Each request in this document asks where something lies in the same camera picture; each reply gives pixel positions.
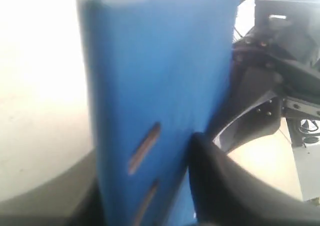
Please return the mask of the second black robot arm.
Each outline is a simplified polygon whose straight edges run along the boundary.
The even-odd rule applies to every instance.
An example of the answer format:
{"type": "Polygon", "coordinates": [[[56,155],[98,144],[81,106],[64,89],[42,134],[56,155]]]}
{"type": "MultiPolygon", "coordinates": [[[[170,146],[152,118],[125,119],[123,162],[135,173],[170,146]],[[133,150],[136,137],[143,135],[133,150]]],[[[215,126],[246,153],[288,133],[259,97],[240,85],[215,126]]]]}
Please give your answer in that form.
{"type": "Polygon", "coordinates": [[[319,225],[319,210],[271,188],[227,153],[318,118],[316,45],[294,17],[231,42],[237,0],[79,5],[97,170],[67,218],[1,225],[319,225]]]}

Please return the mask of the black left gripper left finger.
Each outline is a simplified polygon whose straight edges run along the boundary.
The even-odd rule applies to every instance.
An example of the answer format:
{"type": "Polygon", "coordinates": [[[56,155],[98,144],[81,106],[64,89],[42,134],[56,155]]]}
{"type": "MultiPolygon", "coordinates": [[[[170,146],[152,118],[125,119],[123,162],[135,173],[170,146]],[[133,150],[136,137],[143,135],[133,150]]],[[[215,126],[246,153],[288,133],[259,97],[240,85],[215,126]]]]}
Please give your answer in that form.
{"type": "Polygon", "coordinates": [[[92,151],[63,174],[0,203],[1,225],[105,225],[92,151]]]}

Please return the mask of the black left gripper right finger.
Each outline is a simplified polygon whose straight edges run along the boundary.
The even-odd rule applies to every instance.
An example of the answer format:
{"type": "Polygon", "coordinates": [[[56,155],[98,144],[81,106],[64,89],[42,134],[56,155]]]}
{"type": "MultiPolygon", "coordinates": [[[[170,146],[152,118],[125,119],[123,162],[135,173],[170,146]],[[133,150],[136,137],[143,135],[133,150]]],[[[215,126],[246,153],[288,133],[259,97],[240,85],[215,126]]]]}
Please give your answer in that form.
{"type": "Polygon", "coordinates": [[[202,133],[189,144],[189,183],[201,225],[319,225],[319,208],[245,171],[202,133]]]}

